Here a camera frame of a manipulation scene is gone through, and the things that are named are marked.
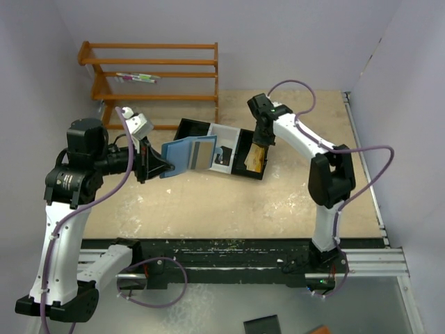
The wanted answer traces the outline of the gold credit card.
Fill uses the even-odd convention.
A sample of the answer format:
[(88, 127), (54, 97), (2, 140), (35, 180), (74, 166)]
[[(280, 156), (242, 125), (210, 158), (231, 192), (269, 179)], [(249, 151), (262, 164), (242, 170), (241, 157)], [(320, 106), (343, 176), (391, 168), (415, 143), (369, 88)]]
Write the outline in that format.
[(255, 143), (252, 143), (249, 152), (247, 154), (247, 157), (245, 158), (244, 161), (246, 170), (255, 173), (260, 173), (263, 168), (264, 157), (265, 157), (265, 148)]

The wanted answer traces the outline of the blue leather card holder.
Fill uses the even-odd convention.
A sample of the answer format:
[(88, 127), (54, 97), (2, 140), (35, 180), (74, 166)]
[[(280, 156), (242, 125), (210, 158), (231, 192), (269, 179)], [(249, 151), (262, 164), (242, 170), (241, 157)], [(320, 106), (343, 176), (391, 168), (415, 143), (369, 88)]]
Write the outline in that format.
[(168, 178), (174, 177), (176, 175), (180, 175), (182, 173), (186, 173), (189, 166), (189, 160), (191, 156), (191, 148), (194, 141), (213, 141), (214, 142), (214, 152), (212, 164), (216, 158), (216, 148), (217, 148), (217, 139), (216, 135), (209, 136), (188, 136), (186, 138), (178, 139), (175, 141), (170, 141), (164, 143), (161, 146), (161, 156), (171, 162), (175, 169), (170, 172), (166, 172), (161, 174), (160, 178)]

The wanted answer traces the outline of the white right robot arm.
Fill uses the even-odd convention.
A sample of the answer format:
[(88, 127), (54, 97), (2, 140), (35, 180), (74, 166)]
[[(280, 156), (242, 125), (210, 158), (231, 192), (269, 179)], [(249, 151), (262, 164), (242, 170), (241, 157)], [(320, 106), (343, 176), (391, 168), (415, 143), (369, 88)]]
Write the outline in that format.
[(247, 102), (256, 120), (252, 142), (267, 148), (278, 137), (309, 161), (308, 191), (316, 204), (316, 225), (309, 243), (313, 267), (331, 264), (339, 254), (339, 222), (343, 205), (356, 186), (349, 147), (324, 141), (305, 126), (292, 110), (265, 94)]

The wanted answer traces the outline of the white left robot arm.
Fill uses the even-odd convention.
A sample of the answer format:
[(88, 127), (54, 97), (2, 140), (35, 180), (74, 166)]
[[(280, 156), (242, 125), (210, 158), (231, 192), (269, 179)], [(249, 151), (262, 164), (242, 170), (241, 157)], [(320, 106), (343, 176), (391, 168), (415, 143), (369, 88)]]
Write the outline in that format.
[(90, 320), (100, 291), (123, 269), (143, 259), (142, 246), (116, 239), (87, 269), (78, 270), (86, 222), (106, 175), (134, 173), (144, 183), (172, 169), (147, 139), (153, 125), (144, 115), (125, 120), (129, 144), (108, 142), (102, 121), (84, 118), (67, 131), (67, 147), (45, 178), (45, 241), (38, 274), (28, 295), (17, 300), (15, 312), (63, 323)]

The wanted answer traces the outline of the black VIP credit card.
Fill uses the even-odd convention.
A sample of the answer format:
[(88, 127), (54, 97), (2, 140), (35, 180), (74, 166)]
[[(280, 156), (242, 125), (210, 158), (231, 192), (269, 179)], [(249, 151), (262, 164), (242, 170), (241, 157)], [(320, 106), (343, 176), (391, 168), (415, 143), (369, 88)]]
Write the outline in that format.
[(226, 146), (220, 146), (216, 148), (215, 163), (223, 166), (229, 166), (231, 156), (232, 156), (231, 148)]

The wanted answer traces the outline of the gold striped card in holder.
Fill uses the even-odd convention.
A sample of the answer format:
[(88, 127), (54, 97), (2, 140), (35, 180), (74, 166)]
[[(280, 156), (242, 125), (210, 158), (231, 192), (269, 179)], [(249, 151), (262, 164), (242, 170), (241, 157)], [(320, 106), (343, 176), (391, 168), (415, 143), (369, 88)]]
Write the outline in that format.
[(213, 141), (194, 141), (191, 148), (191, 156), (188, 168), (190, 170), (206, 170), (212, 165)]

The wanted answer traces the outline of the black card holder on floor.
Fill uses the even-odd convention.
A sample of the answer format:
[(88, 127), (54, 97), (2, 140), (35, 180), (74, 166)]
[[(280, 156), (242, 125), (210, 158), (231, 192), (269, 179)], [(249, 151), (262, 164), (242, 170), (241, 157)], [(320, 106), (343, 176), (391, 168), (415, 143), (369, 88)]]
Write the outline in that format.
[(270, 315), (243, 322), (245, 334), (281, 334), (277, 315)]

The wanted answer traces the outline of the orange card holder on floor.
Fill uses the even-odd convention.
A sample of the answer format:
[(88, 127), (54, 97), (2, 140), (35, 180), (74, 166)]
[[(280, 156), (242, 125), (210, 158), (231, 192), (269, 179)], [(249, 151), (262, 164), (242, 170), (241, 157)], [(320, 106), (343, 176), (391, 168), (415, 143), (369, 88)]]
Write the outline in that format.
[(331, 331), (326, 325), (320, 325), (307, 331), (305, 334), (330, 334)]

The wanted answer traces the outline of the three-compartment sorting tray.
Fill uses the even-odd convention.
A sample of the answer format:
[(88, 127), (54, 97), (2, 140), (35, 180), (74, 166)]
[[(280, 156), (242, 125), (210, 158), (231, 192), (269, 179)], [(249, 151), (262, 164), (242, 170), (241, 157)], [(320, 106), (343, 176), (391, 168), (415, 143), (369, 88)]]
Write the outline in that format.
[(262, 180), (267, 164), (268, 149), (264, 151), (264, 160), (259, 172), (250, 171), (245, 165), (253, 134), (254, 132), (249, 129), (182, 118), (175, 140), (188, 136), (216, 136), (216, 153), (210, 170)]

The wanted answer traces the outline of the orange wooden rack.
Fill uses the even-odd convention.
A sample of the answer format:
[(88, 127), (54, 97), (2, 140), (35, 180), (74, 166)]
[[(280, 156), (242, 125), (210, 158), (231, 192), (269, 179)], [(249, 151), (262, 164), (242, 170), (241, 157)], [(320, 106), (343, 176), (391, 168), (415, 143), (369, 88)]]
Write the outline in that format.
[[(179, 59), (179, 58), (98, 58), (96, 49), (159, 49), (159, 50), (211, 50), (211, 58), (202, 59)], [(213, 44), (156, 44), (156, 43), (91, 43), (84, 41), (77, 54), (78, 64), (90, 65), (94, 72), (94, 81), (90, 91), (92, 100), (104, 103), (102, 122), (105, 128), (121, 130), (122, 126), (111, 123), (111, 114), (117, 101), (192, 101), (213, 102), (215, 104), (214, 122), (220, 121), (219, 113), (219, 49), (218, 43)], [(202, 66), (212, 67), (211, 72), (122, 72), (105, 71), (104, 65), (153, 65), (153, 66)], [(117, 94), (108, 83), (109, 77), (120, 78), (129, 82), (141, 82), (157, 84), (161, 79), (213, 79), (214, 89), (209, 95), (185, 95), (185, 94)]]

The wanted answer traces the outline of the coloured markers on rack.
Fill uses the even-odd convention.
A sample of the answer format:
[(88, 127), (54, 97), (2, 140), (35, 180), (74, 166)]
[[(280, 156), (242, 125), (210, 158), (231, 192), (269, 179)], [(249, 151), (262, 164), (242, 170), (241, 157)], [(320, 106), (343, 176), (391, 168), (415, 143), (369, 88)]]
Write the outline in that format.
[(123, 72), (117, 72), (116, 76), (119, 78), (120, 81), (137, 81), (137, 82), (143, 82), (148, 84), (156, 84), (159, 79), (161, 79), (158, 76), (151, 75), (151, 74), (140, 74), (140, 73), (123, 73)]

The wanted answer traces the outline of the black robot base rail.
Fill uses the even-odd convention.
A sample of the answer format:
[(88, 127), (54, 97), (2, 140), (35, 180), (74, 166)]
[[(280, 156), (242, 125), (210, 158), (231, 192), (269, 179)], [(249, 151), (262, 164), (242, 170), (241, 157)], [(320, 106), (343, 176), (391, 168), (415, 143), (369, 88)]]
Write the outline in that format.
[(151, 259), (118, 275), (119, 286), (166, 289), (169, 284), (286, 285), (334, 287), (334, 277), (347, 273), (346, 254), (331, 264), (313, 267), (309, 239), (141, 239), (133, 263)]

